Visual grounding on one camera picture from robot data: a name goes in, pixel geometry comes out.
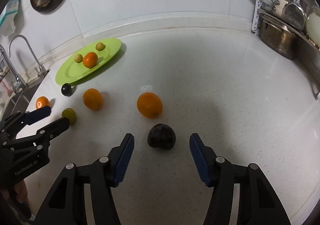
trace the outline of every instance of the chrome faucet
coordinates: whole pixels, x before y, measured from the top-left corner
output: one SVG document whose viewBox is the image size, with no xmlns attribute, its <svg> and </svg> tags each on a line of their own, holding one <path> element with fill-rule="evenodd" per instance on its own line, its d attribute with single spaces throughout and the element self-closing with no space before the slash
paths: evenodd
<svg viewBox="0 0 320 225">
<path fill-rule="evenodd" d="M 10 44 L 9 44 L 9 58 L 11 57 L 11 51 L 10 51 L 11 44 L 12 44 L 13 40 L 16 39 L 16 38 L 18 38 L 18 37 L 21 37 L 22 39 L 24 39 L 24 40 L 26 41 L 26 43 L 27 43 L 27 45 L 28 45 L 28 48 L 29 48 L 29 50 L 31 51 L 32 56 L 34 57 L 34 59 L 35 59 L 36 62 L 38 63 L 40 70 L 38 70 L 37 67 L 35 67 L 35 70 L 36 70 L 36 72 L 38 73 L 38 77 L 40 78 L 40 77 L 45 77 L 45 76 L 47 76 L 47 74 L 48 74 L 47 70 L 46 70 L 45 67 L 38 61 L 35 53 L 33 52 L 32 48 L 31 48 L 31 46 L 30 46 L 30 44 L 29 44 L 29 42 L 28 42 L 28 40 L 27 40 L 27 38 L 26 38 L 24 35 L 18 34 L 18 35 L 16 35 L 15 37 L 12 38 L 12 40 L 11 40 L 11 42 L 10 42 Z"/>
<path fill-rule="evenodd" d="M 5 49 L 2 47 L 1 44 L 0 44 L 0 52 L 2 53 L 5 61 L 7 62 L 7 65 L 9 66 L 11 72 L 13 73 L 15 80 L 17 81 L 17 83 L 15 85 L 11 81 L 12 91 L 17 94 L 20 89 L 24 90 L 26 88 L 27 84 L 24 81 L 24 79 L 18 74 L 18 72 L 16 71 L 14 66 L 12 65 L 11 61 L 9 60 L 9 58 L 7 56 Z"/>
</svg>

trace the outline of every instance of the metal screw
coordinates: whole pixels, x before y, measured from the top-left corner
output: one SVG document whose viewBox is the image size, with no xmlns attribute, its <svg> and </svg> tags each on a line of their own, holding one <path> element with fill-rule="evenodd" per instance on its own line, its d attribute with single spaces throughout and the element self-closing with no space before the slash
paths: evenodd
<svg viewBox="0 0 320 225">
<path fill-rule="evenodd" d="M 70 170 L 74 167 L 75 165 L 73 163 L 69 163 L 66 165 L 66 169 Z"/>
<path fill-rule="evenodd" d="M 102 156 L 102 157 L 99 159 L 99 161 L 100 161 L 101 163 L 106 163 L 106 162 L 109 161 L 109 158 L 106 157 L 106 156 Z"/>
<path fill-rule="evenodd" d="M 224 158 L 221 157 L 221 156 L 218 156 L 218 157 L 216 158 L 216 161 L 217 161 L 218 163 L 223 163 L 223 162 L 224 162 Z"/>
<path fill-rule="evenodd" d="M 251 169 L 257 170 L 259 166 L 257 164 L 250 164 Z"/>
</svg>

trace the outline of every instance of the white countertop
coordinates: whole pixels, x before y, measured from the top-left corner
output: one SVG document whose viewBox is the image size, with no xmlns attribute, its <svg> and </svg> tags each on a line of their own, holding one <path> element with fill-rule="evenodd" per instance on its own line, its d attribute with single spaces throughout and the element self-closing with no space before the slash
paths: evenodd
<svg viewBox="0 0 320 225">
<path fill-rule="evenodd" d="M 230 162 L 257 163 L 292 224 L 306 219 L 320 195 L 320 105 L 298 62 L 280 56 L 257 36 L 235 30 L 168 29 L 121 40 L 123 52 L 100 74 L 83 79 L 71 97 L 64 97 L 54 81 L 63 60 L 31 100 L 29 111 L 39 96 L 54 101 L 52 114 L 26 126 L 20 137 L 35 134 L 67 107 L 78 116 L 75 126 L 52 140 L 50 163 L 26 179 L 34 212 L 67 163 L 90 164 L 129 132 L 135 149 L 124 181 L 112 189 L 121 223 L 202 224 L 212 188 L 201 182 L 189 151 L 189 137 L 197 132 Z M 101 110 L 83 104 L 88 88 L 102 93 Z M 146 90 L 163 102 L 158 119 L 146 119 L 136 109 Z M 157 123 L 174 129 L 172 150 L 147 145 L 147 134 Z M 93 224 L 91 213 L 88 221 Z M 230 224 L 236 224 L 235 209 Z"/>
</svg>

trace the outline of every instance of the orange fruit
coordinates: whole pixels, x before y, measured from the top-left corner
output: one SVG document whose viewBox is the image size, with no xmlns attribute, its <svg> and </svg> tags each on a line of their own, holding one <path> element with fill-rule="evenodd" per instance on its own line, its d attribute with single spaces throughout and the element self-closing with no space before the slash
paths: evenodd
<svg viewBox="0 0 320 225">
<path fill-rule="evenodd" d="M 139 112 L 147 118 L 157 118 L 162 113 L 161 99 L 152 92 L 145 92 L 137 100 Z"/>
<path fill-rule="evenodd" d="M 83 57 L 82 63 L 86 68 L 91 69 L 97 64 L 97 61 L 98 55 L 95 52 L 89 52 Z"/>
<path fill-rule="evenodd" d="M 50 107 L 49 99 L 47 99 L 44 96 L 38 97 L 38 99 L 36 101 L 36 109 L 39 109 L 39 108 L 42 108 L 42 107 L 45 107 L 45 106 L 49 106 Z"/>
<path fill-rule="evenodd" d="M 92 110 L 97 110 L 103 105 L 103 98 L 99 91 L 90 88 L 83 94 L 83 103 Z"/>
</svg>

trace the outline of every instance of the oval green plate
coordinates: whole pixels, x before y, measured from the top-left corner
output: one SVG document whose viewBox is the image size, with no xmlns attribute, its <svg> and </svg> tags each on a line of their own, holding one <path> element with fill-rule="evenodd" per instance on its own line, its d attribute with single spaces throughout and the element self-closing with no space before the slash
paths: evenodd
<svg viewBox="0 0 320 225">
<path fill-rule="evenodd" d="M 102 51 L 96 50 L 96 44 L 102 42 L 106 47 Z M 91 43 L 86 47 L 76 51 L 71 55 L 59 68 L 56 74 L 56 83 L 63 85 L 65 83 L 73 83 L 79 79 L 88 76 L 90 73 L 98 70 L 102 65 L 111 60 L 117 52 L 120 50 L 121 41 L 115 38 L 103 39 L 97 42 Z M 95 52 L 98 55 L 98 62 L 93 68 L 88 69 L 84 67 L 83 63 L 76 63 L 74 58 L 77 54 L 85 56 L 88 52 Z"/>
</svg>

